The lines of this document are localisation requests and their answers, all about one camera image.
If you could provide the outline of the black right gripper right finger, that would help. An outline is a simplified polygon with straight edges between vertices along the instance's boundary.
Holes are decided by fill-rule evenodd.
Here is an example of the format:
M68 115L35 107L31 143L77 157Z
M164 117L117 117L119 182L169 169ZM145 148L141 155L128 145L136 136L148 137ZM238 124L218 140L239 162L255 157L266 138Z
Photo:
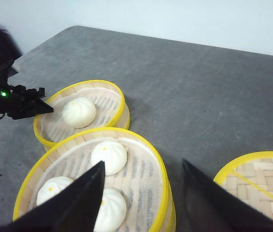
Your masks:
M273 232L273 220L182 159L183 199L193 232Z

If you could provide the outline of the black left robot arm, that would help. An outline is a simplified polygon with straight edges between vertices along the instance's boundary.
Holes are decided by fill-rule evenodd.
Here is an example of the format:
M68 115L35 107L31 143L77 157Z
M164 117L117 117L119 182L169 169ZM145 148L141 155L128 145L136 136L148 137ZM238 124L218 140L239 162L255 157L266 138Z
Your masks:
M0 29L0 120L4 116L14 120L52 113L54 109L45 103L45 89L27 89L23 85L8 83L9 72L16 58L20 57L18 48L9 34Z

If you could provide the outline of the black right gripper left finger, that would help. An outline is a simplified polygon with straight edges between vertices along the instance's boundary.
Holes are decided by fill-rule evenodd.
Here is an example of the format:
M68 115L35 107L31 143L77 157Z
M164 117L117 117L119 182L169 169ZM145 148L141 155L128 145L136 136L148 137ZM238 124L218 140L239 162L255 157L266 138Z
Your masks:
M102 202L105 163L98 162L55 197L0 232L92 232Z

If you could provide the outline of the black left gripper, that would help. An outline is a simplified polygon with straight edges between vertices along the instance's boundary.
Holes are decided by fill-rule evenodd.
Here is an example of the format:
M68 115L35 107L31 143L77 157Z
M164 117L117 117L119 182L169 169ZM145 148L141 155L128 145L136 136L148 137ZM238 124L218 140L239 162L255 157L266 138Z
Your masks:
M23 119L36 115L53 113L54 108L42 100L45 89L26 89L22 85L0 88L0 114L12 119Z

